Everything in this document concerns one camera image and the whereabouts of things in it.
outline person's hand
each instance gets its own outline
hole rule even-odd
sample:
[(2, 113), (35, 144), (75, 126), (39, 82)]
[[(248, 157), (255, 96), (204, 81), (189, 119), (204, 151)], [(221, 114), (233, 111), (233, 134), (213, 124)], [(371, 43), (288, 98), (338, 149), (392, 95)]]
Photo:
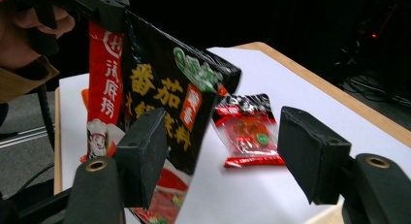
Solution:
[(0, 0), (0, 68), (10, 71), (24, 67), (41, 55), (30, 47), (26, 28), (55, 34), (57, 38), (75, 27), (75, 20), (66, 11), (54, 7), (57, 28), (51, 29), (39, 22), (34, 9), (16, 12), (13, 0)]

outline snack package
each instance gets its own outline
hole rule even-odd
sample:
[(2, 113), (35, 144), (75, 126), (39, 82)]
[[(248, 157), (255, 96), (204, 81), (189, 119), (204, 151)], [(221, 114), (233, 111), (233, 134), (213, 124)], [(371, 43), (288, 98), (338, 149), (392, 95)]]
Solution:
[(143, 223), (174, 223), (217, 99), (237, 90), (241, 70), (129, 11), (124, 34), (90, 22), (89, 36), (90, 81), (81, 92), (88, 110), (88, 144), (80, 161), (113, 156), (143, 113), (164, 108), (169, 155), (149, 209), (130, 210)]
[(277, 152), (278, 124), (267, 94), (221, 96), (212, 119), (230, 151), (224, 167), (284, 165)]
[(144, 112), (162, 107), (169, 145), (149, 209), (132, 211), (143, 223), (174, 223), (219, 94), (236, 91), (241, 70), (132, 13), (126, 19), (121, 63), (124, 105), (118, 126), (127, 132)]
[(117, 126), (122, 107), (121, 53), (124, 34), (111, 33), (89, 22), (89, 88), (81, 92), (87, 108), (87, 151), (83, 163), (97, 156), (113, 156), (124, 136)]

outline black background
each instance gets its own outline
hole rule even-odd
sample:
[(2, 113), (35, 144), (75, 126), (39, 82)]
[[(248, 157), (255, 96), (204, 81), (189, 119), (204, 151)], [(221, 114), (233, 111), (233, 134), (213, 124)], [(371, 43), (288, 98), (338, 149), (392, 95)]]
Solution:
[[(387, 89), (411, 90), (411, 12), (409, 0), (130, 0), (131, 11), (161, 30), (198, 49), (264, 42), (302, 66), (339, 85), (347, 71), (335, 67), (341, 49), (362, 40), (361, 57), (384, 78)], [(387, 17), (387, 9), (396, 6)], [(366, 21), (367, 32), (359, 36)], [(372, 31), (382, 31), (370, 41)], [(87, 19), (59, 40), (60, 51), (49, 59), (64, 77), (87, 73)], [(367, 70), (359, 65), (348, 73)]]

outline white table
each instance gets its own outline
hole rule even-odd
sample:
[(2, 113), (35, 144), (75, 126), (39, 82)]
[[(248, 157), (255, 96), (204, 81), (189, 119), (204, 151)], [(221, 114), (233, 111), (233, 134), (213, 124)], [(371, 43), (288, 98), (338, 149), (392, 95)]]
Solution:
[[(404, 136), (409, 132), (392, 124), (378, 112), (344, 97), (354, 107), (359, 107), (361, 112), (365, 109), (365, 114), (354, 112), (352, 105), (348, 105), (351, 108), (342, 105), (341, 100), (332, 97), (329, 91), (329, 94), (326, 93), (318, 85), (313, 85), (307, 78), (303, 79), (259, 50), (209, 50), (243, 71), (238, 95), (268, 94), (278, 122), (283, 106), (310, 112), (352, 144), (353, 157), (363, 152), (382, 155), (397, 162), (411, 177), (411, 142), (407, 142), (408, 137), (393, 137), (387, 133), (392, 128), (390, 131), (383, 130), (363, 116), (372, 114), (372, 118), (386, 121), (389, 126), (395, 127), (395, 132), (399, 131)], [(312, 73), (305, 71), (305, 74), (324, 83)], [(86, 152), (86, 111), (80, 92), (87, 86), (88, 75), (82, 75), (61, 80), (58, 88), (56, 102), (59, 103), (60, 113), (57, 114), (59, 136), (56, 140), (61, 147), (56, 150), (57, 192), (72, 186), (79, 158)], [(332, 87), (331, 92), (340, 95), (334, 89)], [(176, 223), (304, 223), (335, 209), (335, 206), (310, 205), (285, 166), (226, 169), (223, 164), (227, 156), (228, 150), (209, 125), (196, 172)], [(127, 220), (136, 221), (130, 216)]]

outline food image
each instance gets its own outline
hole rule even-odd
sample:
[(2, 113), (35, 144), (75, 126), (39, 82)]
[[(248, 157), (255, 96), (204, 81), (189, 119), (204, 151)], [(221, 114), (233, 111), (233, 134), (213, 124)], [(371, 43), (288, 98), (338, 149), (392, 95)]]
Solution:
[(259, 149), (269, 146), (269, 130), (258, 118), (238, 119), (233, 124), (236, 144), (244, 149)]

